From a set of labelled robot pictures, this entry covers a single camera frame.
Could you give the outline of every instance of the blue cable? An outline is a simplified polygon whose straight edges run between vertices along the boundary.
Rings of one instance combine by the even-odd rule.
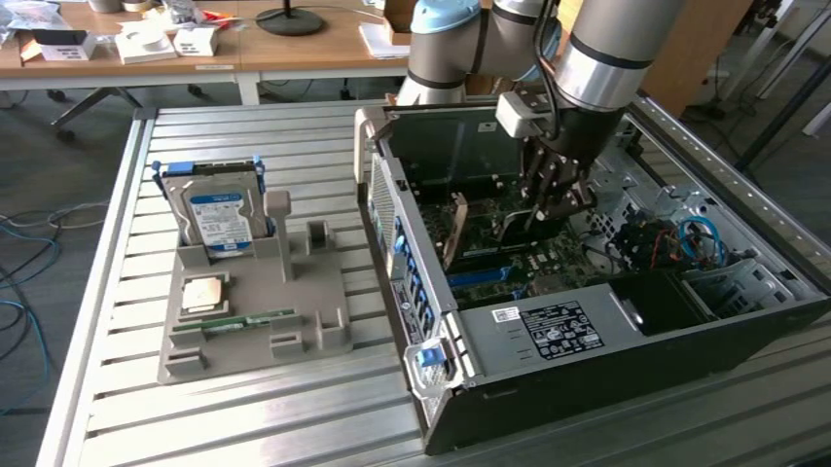
[[[40,236],[28,236],[24,235],[19,232],[15,232],[12,229],[9,229],[8,227],[5,227],[3,224],[0,224],[0,230],[5,231],[5,233],[16,238],[20,238],[23,240],[35,240],[35,241],[44,241],[47,242],[51,246],[52,246],[52,256],[49,257],[49,260],[47,261],[47,263],[43,265],[43,267],[36,270],[32,274],[29,274],[27,277],[24,277],[23,279],[17,279],[15,282],[11,282],[5,285],[0,285],[0,289],[8,289],[9,287],[12,287],[13,285],[20,285],[24,282],[27,282],[28,280],[33,279],[40,273],[43,273],[45,270],[48,270],[52,265],[55,264],[55,262],[57,261],[57,255],[61,251],[61,246],[57,244],[57,241],[52,240],[52,238],[44,238]]]
[[[724,266],[724,245],[722,244],[722,239],[720,239],[720,236],[718,235],[718,229],[715,228],[715,224],[710,221],[707,217],[692,216],[684,219],[683,221],[680,221],[680,223],[678,224],[678,238],[680,240],[680,247],[684,250],[684,253],[687,254],[687,256],[690,256],[690,258],[694,258],[694,259],[696,258],[696,254],[692,251],[692,248],[684,241],[684,238],[687,236],[687,231],[684,227],[687,224],[692,224],[692,223],[702,224],[710,230],[710,234],[712,235],[712,241],[715,242],[715,254],[718,256],[718,265]]]
[[[25,312],[28,320],[35,328],[35,335],[37,336],[37,343],[40,344],[40,353],[43,355],[43,382],[40,385],[28,393],[25,396],[17,401],[13,405],[8,406],[5,409],[0,409],[0,416],[5,415],[11,410],[20,407],[23,404],[28,402],[28,400],[40,392],[40,390],[49,383],[49,359],[47,357],[47,343],[43,339],[43,332],[40,331],[40,323],[37,323],[37,318],[35,313],[19,302],[12,302],[9,300],[0,300],[0,305],[13,306],[17,309],[21,309]]]

